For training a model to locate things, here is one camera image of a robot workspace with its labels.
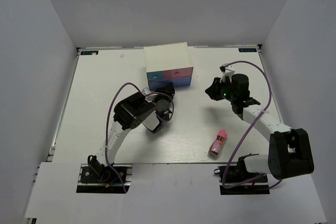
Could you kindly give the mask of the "pink drawer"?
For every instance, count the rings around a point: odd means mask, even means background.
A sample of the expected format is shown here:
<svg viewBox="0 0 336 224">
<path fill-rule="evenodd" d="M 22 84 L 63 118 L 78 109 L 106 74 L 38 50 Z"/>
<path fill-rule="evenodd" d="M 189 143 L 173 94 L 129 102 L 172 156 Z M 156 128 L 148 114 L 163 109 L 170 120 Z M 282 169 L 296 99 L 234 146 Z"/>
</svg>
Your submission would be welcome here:
<svg viewBox="0 0 336 224">
<path fill-rule="evenodd" d="M 163 80 L 185 78 L 192 76 L 193 67 L 170 69 L 162 71 Z"/>
</svg>

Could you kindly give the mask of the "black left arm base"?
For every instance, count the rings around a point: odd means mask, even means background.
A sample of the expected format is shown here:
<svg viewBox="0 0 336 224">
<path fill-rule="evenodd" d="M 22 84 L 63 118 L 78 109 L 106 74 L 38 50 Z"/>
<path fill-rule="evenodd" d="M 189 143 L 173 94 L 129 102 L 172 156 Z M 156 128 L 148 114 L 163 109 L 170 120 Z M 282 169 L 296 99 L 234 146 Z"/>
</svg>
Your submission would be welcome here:
<svg viewBox="0 0 336 224">
<path fill-rule="evenodd" d="M 128 192 L 131 185 L 132 165 L 114 165 L 119 173 L 124 186 L 116 173 L 109 167 L 107 173 L 101 178 L 87 165 L 82 164 L 76 193 L 86 194 L 125 194 Z"/>
</svg>

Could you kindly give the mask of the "dark blue drawer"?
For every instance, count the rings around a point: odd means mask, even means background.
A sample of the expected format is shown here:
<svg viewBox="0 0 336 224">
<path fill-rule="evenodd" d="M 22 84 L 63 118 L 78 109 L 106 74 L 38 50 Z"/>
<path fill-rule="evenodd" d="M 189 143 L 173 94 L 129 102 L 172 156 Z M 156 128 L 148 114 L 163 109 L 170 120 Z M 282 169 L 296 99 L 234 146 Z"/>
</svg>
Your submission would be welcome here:
<svg viewBox="0 0 336 224">
<path fill-rule="evenodd" d="M 192 77 L 182 77 L 168 80 L 159 80 L 148 82 L 148 87 L 150 90 L 164 88 L 168 84 L 172 83 L 174 87 L 189 86 L 191 84 Z"/>
</svg>

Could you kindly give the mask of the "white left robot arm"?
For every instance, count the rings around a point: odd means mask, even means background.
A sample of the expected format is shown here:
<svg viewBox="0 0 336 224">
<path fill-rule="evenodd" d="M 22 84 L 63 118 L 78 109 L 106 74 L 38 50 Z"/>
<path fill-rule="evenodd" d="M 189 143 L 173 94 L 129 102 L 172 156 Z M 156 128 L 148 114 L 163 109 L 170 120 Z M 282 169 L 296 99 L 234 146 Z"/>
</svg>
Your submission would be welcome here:
<svg viewBox="0 0 336 224">
<path fill-rule="evenodd" d="M 171 120 L 174 112 L 175 89 L 171 82 L 153 92 L 137 90 L 115 104 L 120 92 L 118 90 L 108 110 L 103 146 L 95 155 L 88 156 L 88 167 L 98 182 L 110 182 L 121 177 L 113 164 L 131 130 L 143 125 L 155 134 Z"/>
</svg>

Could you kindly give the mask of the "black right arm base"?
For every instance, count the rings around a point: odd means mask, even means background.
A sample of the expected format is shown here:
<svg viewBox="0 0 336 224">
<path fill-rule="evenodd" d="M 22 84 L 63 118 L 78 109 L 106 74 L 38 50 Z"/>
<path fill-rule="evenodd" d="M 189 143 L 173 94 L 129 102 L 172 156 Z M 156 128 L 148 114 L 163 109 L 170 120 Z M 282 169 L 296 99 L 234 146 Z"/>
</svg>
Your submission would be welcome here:
<svg viewBox="0 0 336 224">
<path fill-rule="evenodd" d="M 241 184 L 237 187 L 226 189 L 223 187 L 223 177 L 226 165 L 218 166 L 214 169 L 214 175 L 219 178 L 219 189 L 221 195 L 269 195 L 270 189 L 268 178 L 266 176 L 254 179 L 248 183 Z M 230 166 L 225 180 L 225 186 L 232 186 L 240 182 L 256 177 L 257 173 L 243 173 L 236 165 Z"/>
</svg>

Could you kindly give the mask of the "light blue drawer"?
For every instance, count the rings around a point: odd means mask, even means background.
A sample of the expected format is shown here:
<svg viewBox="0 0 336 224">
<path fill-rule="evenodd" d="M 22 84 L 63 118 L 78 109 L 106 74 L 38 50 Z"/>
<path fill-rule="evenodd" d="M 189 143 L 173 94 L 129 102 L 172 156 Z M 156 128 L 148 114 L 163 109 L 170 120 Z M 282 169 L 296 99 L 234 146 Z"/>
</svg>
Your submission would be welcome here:
<svg viewBox="0 0 336 224">
<path fill-rule="evenodd" d="M 163 80 L 163 73 L 161 71 L 147 72 L 146 76 L 147 76 L 148 82 Z"/>
</svg>

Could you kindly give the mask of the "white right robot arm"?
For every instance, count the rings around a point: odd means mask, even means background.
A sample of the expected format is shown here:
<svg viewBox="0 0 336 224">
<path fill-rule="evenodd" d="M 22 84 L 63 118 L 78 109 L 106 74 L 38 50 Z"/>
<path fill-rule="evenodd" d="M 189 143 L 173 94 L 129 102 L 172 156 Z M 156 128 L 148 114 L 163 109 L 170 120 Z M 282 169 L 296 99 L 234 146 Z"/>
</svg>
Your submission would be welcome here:
<svg viewBox="0 0 336 224">
<path fill-rule="evenodd" d="M 248 154 L 238 159 L 238 177 L 247 182 L 256 174 L 271 174 L 277 180 L 314 171 L 308 133 L 293 129 L 267 113 L 250 96 L 249 79 L 244 74 L 216 77 L 206 94 L 215 101 L 227 100 L 233 112 L 255 128 L 268 142 L 268 154 Z"/>
</svg>

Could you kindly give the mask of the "pink capped clear tube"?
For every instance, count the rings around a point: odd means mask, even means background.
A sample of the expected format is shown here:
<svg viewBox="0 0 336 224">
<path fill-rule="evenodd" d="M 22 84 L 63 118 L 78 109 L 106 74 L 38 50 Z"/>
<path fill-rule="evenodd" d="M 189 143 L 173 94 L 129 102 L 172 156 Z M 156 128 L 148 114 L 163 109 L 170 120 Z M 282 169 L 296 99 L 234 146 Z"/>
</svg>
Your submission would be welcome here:
<svg viewBox="0 0 336 224">
<path fill-rule="evenodd" d="M 221 153 L 223 144 L 225 140 L 227 139 L 227 133 L 225 130 L 220 130 L 217 133 L 216 139 L 211 144 L 208 155 L 212 158 L 217 158 L 219 154 Z"/>
</svg>

